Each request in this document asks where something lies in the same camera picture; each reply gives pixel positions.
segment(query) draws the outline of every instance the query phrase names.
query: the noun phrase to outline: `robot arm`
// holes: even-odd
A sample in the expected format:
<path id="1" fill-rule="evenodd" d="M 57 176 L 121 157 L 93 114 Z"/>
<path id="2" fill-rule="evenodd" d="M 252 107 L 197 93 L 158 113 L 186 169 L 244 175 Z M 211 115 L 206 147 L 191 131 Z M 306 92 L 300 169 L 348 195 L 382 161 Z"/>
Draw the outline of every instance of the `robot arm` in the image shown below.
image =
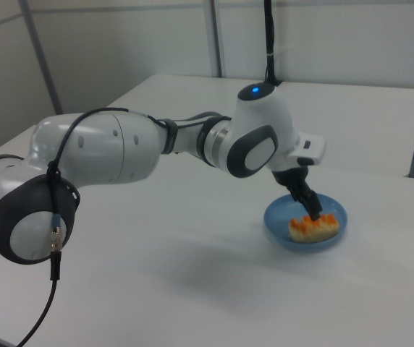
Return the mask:
<path id="1" fill-rule="evenodd" d="M 0 254 L 20 264 L 48 259 L 51 192 L 46 175 L 62 138 L 78 114 L 52 116 L 35 129 L 24 160 L 0 160 Z M 305 183 L 308 165 L 318 164 L 324 139 L 298 133 L 273 85 L 250 85 L 238 95 L 232 119 L 203 113 L 186 121 L 142 114 L 100 113 L 71 133 L 55 187 L 63 242 L 72 232 L 80 203 L 78 188 L 122 184 L 148 177 L 160 154 L 188 152 L 238 178 L 267 166 L 314 219 L 321 206 Z"/>

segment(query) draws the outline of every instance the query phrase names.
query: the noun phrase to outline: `white table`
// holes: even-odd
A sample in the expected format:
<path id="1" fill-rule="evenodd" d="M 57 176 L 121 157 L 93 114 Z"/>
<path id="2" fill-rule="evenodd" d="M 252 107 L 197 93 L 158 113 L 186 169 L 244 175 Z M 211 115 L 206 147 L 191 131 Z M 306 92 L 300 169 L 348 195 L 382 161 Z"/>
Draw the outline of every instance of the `white table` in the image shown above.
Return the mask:
<path id="1" fill-rule="evenodd" d="M 348 214 L 315 254 L 267 239 L 263 212 L 286 194 L 267 170 L 235 179 L 170 155 L 145 181 L 82 189 L 30 346 L 414 346 L 414 179 L 314 167 L 308 183 Z M 48 263 L 0 256 L 0 338 L 22 340 L 48 279 Z"/>
<path id="2" fill-rule="evenodd" d="M 237 93 L 258 81 L 156 75 L 112 103 L 156 118 L 204 111 L 232 116 Z M 414 89 L 283 82 L 297 130 L 326 138 L 323 166 L 407 176 L 414 151 Z"/>

